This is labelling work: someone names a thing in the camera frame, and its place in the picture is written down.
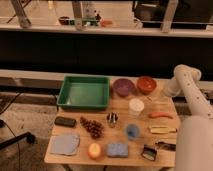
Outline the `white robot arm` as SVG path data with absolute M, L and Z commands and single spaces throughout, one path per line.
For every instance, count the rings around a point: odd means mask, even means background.
M 183 92 L 191 111 L 178 130 L 174 171 L 213 171 L 213 107 L 196 85 L 201 71 L 180 64 L 173 73 L 163 92 L 168 97 Z

